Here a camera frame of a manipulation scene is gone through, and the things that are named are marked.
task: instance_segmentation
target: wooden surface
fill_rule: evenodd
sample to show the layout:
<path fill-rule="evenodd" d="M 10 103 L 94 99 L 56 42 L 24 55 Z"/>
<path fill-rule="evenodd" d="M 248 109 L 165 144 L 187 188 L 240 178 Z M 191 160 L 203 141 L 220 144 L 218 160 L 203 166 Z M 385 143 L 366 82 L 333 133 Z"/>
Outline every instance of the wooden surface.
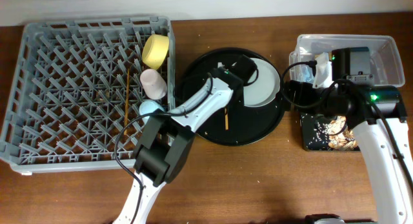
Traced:
<path fill-rule="evenodd" d="M 299 34 L 390 35 L 403 62 L 401 93 L 413 127 L 412 16 L 174 21 L 177 75 L 201 54 L 224 46 L 253 50 L 282 72 Z M 22 31 L 21 26 L 0 28 L 2 120 Z M 197 137 L 184 169 L 161 191 L 148 222 L 282 223 L 319 213 L 377 219 L 361 154 L 304 151 L 296 121 L 297 113 L 286 112 L 275 131 L 244 147 L 222 147 Z M 131 184 L 122 170 L 21 176 L 1 162 L 0 223 L 109 223 L 120 213 Z"/>

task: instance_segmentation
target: wooden chopstick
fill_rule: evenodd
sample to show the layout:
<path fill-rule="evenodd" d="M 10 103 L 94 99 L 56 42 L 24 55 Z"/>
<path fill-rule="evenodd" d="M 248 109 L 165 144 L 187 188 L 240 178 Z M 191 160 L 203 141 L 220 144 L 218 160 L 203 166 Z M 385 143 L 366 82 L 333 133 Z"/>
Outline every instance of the wooden chopstick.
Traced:
<path fill-rule="evenodd" d="M 225 112 L 225 130 L 229 129 L 229 124 L 228 124 L 228 111 L 227 108 L 224 109 Z"/>
<path fill-rule="evenodd" d="M 126 79 L 126 102 L 125 102 L 125 126 L 128 124 L 128 109 L 129 109 L 129 73 L 130 73 L 130 68 L 128 68 L 128 77 Z"/>

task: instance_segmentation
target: clear plastic container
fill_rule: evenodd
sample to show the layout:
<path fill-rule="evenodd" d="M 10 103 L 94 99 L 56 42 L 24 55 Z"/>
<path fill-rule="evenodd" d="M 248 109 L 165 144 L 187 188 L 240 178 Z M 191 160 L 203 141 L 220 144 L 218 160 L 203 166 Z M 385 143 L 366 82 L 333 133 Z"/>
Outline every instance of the clear plastic container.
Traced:
<path fill-rule="evenodd" d="M 405 84 L 399 50 L 390 36 L 302 34 L 297 39 L 296 50 L 290 54 L 290 65 L 314 60 L 315 55 L 323 52 L 362 46 L 367 46 L 370 50 L 370 67 L 375 85 L 402 87 Z M 296 81 L 314 81 L 311 69 L 306 65 L 292 68 L 290 77 Z"/>

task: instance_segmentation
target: black tray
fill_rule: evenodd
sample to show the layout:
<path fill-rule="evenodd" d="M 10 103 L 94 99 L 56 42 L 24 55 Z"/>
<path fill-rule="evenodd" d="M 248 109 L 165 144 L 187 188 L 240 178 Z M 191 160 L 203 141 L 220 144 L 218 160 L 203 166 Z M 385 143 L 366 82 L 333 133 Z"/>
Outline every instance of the black tray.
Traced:
<path fill-rule="evenodd" d="M 211 69 L 216 68 L 218 62 L 224 65 L 232 65 L 241 55 L 271 63 L 263 56 L 250 50 L 221 48 L 208 52 L 191 63 L 183 75 L 183 80 L 189 76 L 206 74 Z M 176 91 L 177 96 L 186 100 L 204 84 L 205 81 L 201 77 L 185 81 L 185 84 L 182 84 L 180 89 Z M 224 108 L 222 108 L 205 121 L 197 133 L 203 138 L 220 145 L 247 145 L 259 141 L 271 133 L 278 126 L 283 115 L 281 94 L 278 93 L 273 101 L 262 107 L 251 108 L 243 105 L 232 107 L 228 110 L 228 130 L 225 130 L 225 113 Z"/>

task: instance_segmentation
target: gray plastic dish rack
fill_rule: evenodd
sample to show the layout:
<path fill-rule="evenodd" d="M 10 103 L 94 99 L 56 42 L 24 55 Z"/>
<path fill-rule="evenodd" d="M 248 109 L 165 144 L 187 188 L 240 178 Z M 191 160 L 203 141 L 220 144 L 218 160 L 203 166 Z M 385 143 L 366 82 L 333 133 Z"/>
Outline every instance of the gray plastic dish rack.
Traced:
<path fill-rule="evenodd" d="M 21 40 L 1 129 L 0 158 L 22 174 L 119 168 L 114 141 L 123 128 L 127 72 L 129 121 L 148 99 L 139 76 L 151 34 L 168 36 L 167 60 L 158 70 L 174 108 L 175 37 L 166 17 L 30 23 Z M 143 123 L 128 129 L 118 156 L 127 167 Z"/>

